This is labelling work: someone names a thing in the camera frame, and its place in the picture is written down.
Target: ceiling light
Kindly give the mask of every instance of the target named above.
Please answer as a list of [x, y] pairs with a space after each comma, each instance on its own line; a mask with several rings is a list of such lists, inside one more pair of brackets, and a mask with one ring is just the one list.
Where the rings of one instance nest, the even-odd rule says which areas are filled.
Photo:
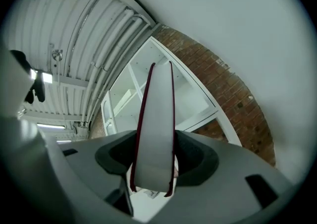
[[69, 143], [71, 140], [56, 140], [58, 143]]
[[[37, 71], [31, 69], [31, 78], [32, 79], [36, 78], [36, 74], [37, 74]], [[51, 74], [43, 72], [42, 75], [43, 75], [43, 81], [44, 82], [47, 82], [47, 83], [52, 83], [53, 82], [53, 76]]]
[[63, 125], [50, 125], [50, 124], [43, 124], [43, 123], [38, 123], [38, 127], [65, 129], [65, 126]]

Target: gray surface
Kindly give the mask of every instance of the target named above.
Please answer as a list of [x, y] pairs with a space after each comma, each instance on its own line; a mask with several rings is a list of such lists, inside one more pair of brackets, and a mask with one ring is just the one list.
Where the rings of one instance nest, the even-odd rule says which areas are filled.
[[[4, 135], [1, 157], [11, 168], [20, 188], [27, 196], [36, 198], [46, 211], [59, 218], [73, 213], [77, 223], [136, 223], [103, 201], [104, 195], [118, 187], [120, 178], [107, 174], [94, 159], [96, 148], [119, 139], [129, 131], [95, 142], [61, 145], [63, 149], [71, 147], [78, 150], [67, 161], [55, 139], [46, 137], [43, 141], [35, 124], [14, 118], [2, 119], [0, 124]], [[177, 187], [174, 196], [151, 223], [228, 224], [241, 220], [244, 223], [264, 223], [295, 192], [295, 189], [290, 191], [292, 186], [278, 170], [252, 152], [194, 133], [179, 134], [211, 146], [219, 156], [219, 167], [200, 186]], [[281, 195], [261, 212], [244, 179], [252, 174], [262, 175]]]
[[113, 190], [120, 187], [121, 177], [108, 174], [97, 163], [95, 153], [101, 146], [104, 146], [127, 133], [128, 131], [107, 138], [104, 137], [59, 145], [62, 150], [73, 148], [78, 151], [76, 154], [67, 156], [66, 159], [78, 177], [101, 199], [104, 199]]
[[242, 147], [194, 133], [180, 134], [211, 146], [219, 156], [219, 166], [202, 185], [177, 187], [173, 198], [152, 223], [228, 224], [247, 218], [261, 210], [245, 181], [252, 174], [260, 174], [278, 195], [291, 188], [278, 170]]

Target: red brick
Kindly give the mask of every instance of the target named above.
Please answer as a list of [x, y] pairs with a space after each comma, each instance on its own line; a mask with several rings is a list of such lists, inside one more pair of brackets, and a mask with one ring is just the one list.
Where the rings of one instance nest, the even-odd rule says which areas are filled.
[[230, 72], [225, 71], [222, 75], [220, 75], [217, 80], [215, 80], [214, 82], [217, 84], [218, 87], [221, 87], [223, 85], [227, 85], [227, 79], [230, 77]]
[[239, 81], [239, 77], [235, 74], [232, 74], [228, 79], [227, 79], [227, 84], [232, 87]]
[[254, 124], [253, 124], [253, 119], [247, 117], [247, 114], [244, 114], [242, 112], [240, 112], [241, 115], [243, 115], [243, 124], [250, 128], [251, 130], [253, 130]]
[[236, 93], [236, 96], [242, 100], [246, 95], [249, 95], [250, 91], [246, 87], [243, 87], [238, 93]]
[[218, 74], [223, 74], [225, 71], [226, 69], [222, 65], [219, 65], [219, 67], [216, 70]]
[[240, 113], [237, 113], [232, 119], [230, 119], [230, 122], [232, 125], [237, 124], [242, 120], [242, 115]]
[[209, 92], [211, 92], [211, 94], [213, 94], [213, 93], [216, 92], [216, 90], [217, 90], [218, 87], [217, 87], [216, 84], [211, 83], [211, 84], [209, 84], [206, 88], [208, 89]]
[[265, 119], [265, 118], [264, 118], [262, 112], [260, 112], [260, 113], [253, 119], [253, 125], [254, 125], [254, 126], [257, 126], [257, 125], [260, 124], [264, 119]]
[[257, 135], [259, 139], [262, 139], [263, 137], [266, 137], [270, 133], [269, 128], [266, 126], [262, 131], [260, 131]]
[[168, 49], [171, 52], [175, 52], [178, 50], [178, 48], [182, 47], [183, 41], [176, 40]]
[[198, 44], [198, 43], [194, 44], [192, 46], [192, 49], [189, 51], [190, 56], [194, 55], [201, 48], [203, 48], [203, 46], [201, 44]]
[[217, 77], [218, 77], [218, 74], [216, 72], [209, 73], [208, 80], [206, 81], [206, 83], [203, 83], [203, 84], [207, 85], [207, 89], [208, 89], [209, 84], [211, 84]]
[[234, 84], [234, 85], [230, 88], [230, 92], [231, 92], [232, 94], [235, 94], [235, 93], [238, 92], [242, 87], [243, 87], [243, 84], [242, 84], [241, 80], [239, 80], [236, 84]]
[[237, 114], [237, 112], [234, 108], [231, 108], [225, 114], [228, 117], [228, 119], [230, 120], [231, 118], [233, 118]]
[[223, 93], [223, 95], [226, 97], [227, 100], [229, 100], [233, 95], [230, 92], [230, 90], [228, 90], [227, 92]]
[[166, 40], [165, 46], [169, 49], [172, 44], [174, 44], [175, 42], [178, 42], [179, 37], [180, 37], [179, 32], [175, 33], [173, 36], [171, 36], [170, 38]]
[[260, 113], [261, 113], [261, 110], [260, 110], [259, 106], [257, 106], [248, 114], [248, 117], [250, 119], [253, 119], [254, 117], [259, 115]]
[[193, 62], [195, 62], [197, 59], [194, 56], [191, 56], [187, 61], [185, 61], [185, 65], [190, 66]]
[[219, 67], [219, 64], [217, 64], [216, 62], [213, 62], [210, 64], [209, 67], [207, 67], [206, 71], [207, 72], [216, 72], [216, 69]]
[[179, 59], [181, 59], [185, 55], [185, 52], [184, 50], [178, 49], [177, 51], [174, 52], [174, 55], [177, 56]]
[[204, 71], [199, 71], [199, 73], [196, 74], [196, 77], [203, 83], [203, 81], [208, 81], [208, 74]]
[[246, 105], [246, 112], [250, 113], [257, 106], [258, 106], [258, 104], [255, 101], [251, 101], [248, 105]]
[[212, 58], [214, 59], [214, 60], [218, 60], [219, 59], [219, 57], [216, 55], [216, 54], [212, 54]]
[[236, 96], [233, 96], [229, 101], [222, 105], [221, 108], [223, 109], [223, 111], [226, 112], [228, 109], [236, 105], [238, 101], [238, 98]]
[[207, 52], [205, 52], [203, 55], [201, 55], [199, 59], [197, 59], [196, 63], [201, 64], [203, 62], [206, 62], [209, 58], [210, 56], [207, 54]]
[[250, 98], [248, 96], [246, 96], [245, 98], [243, 98], [240, 102], [242, 103], [242, 105], [245, 107], [248, 105], [248, 103], [250, 102]]
[[259, 134], [262, 130], [264, 130], [267, 127], [267, 122], [263, 120], [257, 127], [259, 128], [257, 134]]
[[206, 51], [205, 54], [208, 56], [208, 58], [212, 58], [212, 56], [214, 55], [213, 52], [210, 51], [210, 50]]
[[174, 34], [176, 33], [176, 31], [173, 31], [172, 33], [165, 35], [163, 37], [163, 40], [161, 41], [161, 43], [165, 46], [166, 44], [168, 44], [169, 42], [169, 38], [171, 38]]
[[209, 64], [209, 61], [204, 61], [204, 62], [202, 62], [201, 64], [200, 64], [200, 69], [201, 69], [201, 71], [204, 71], [208, 66], [209, 66], [210, 64]]
[[227, 102], [227, 99], [224, 96], [220, 96], [216, 100], [220, 106], [224, 105]]
[[216, 93], [218, 94], [223, 94], [224, 92], [226, 92], [227, 90], [229, 90], [229, 86], [227, 84], [223, 84], [222, 86], [218, 87], [216, 90]]
[[180, 57], [179, 59], [186, 65], [188, 66], [189, 64], [186, 63], [190, 57], [188, 56], [188, 53], [186, 53], [184, 56]]
[[220, 127], [219, 123], [217, 122], [217, 120], [213, 120], [210, 123], [208, 123], [208, 129], [215, 129]]
[[198, 73], [200, 73], [200, 68], [199, 65], [197, 65], [197, 67], [195, 69], [192, 70], [193, 74], [197, 75]]
[[196, 62], [193, 62], [189, 67], [191, 71], [194, 71], [198, 68], [198, 64]]
[[233, 128], [235, 129], [236, 132], [240, 131], [243, 133], [243, 123], [241, 121], [233, 125]]

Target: white ceiling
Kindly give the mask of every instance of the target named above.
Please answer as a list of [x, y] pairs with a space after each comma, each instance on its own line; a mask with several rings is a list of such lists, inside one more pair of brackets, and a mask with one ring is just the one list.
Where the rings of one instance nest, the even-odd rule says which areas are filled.
[[[62, 50], [63, 54], [59, 63], [61, 86], [58, 86], [57, 77], [53, 77], [54, 84], [45, 83], [45, 102], [40, 103], [35, 97], [33, 104], [25, 104], [27, 113], [24, 118], [42, 122], [42, 113], [45, 113], [44, 117], [50, 123], [62, 123], [67, 130], [72, 130], [74, 121], [81, 120], [83, 99], [94, 62], [113, 29], [124, 17], [126, 8], [127, 5], [120, 0], [15, 1], [1, 29], [8, 49], [23, 51], [33, 68], [52, 73], [53, 76], [58, 74], [58, 64], [52, 59], [52, 51]], [[121, 29], [112, 47], [133, 20]], [[142, 23], [129, 41], [144, 25]], [[64, 121], [63, 114], [73, 116], [75, 120]], [[71, 133], [68, 137], [82, 138], [82, 135]]]

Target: shelf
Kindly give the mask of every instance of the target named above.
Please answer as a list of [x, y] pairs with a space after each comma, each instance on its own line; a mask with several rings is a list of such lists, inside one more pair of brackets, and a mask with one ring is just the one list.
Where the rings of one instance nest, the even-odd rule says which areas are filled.
[[116, 112], [114, 113], [115, 119], [117, 117], [122, 117], [122, 116], [134, 116], [134, 115], [139, 115], [140, 113], [140, 108], [141, 108], [141, 101], [140, 98], [135, 92], [129, 100], [124, 103], [124, 105]]
[[118, 105], [128, 90], [136, 90], [136, 87], [133, 83], [130, 71], [126, 67], [110, 89], [112, 108]]
[[204, 97], [182, 79], [175, 85], [175, 123], [176, 125], [199, 114], [209, 106]]
[[113, 108], [113, 113], [115, 116], [124, 107], [124, 105], [126, 105], [130, 101], [130, 99], [135, 94], [136, 94], [136, 90], [128, 89], [128, 91], [123, 95], [123, 97], [118, 102], [118, 104]]
[[[169, 63], [169, 60], [167, 58], [162, 58], [158, 64], [166, 64]], [[137, 82], [140, 86], [140, 88], [142, 89], [147, 82], [148, 79], [148, 75], [149, 73], [147, 72], [147, 70], [141, 70], [139, 66], [136, 65], [131, 65], [133, 73], [137, 79]], [[174, 85], [176, 85], [179, 81], [185, 79], [184, 76], [181, 74], [181, 72], [179, 71], [179, 69], [172, 63], [172, 67], [173, 67], [173, 80], [174, 80]]]

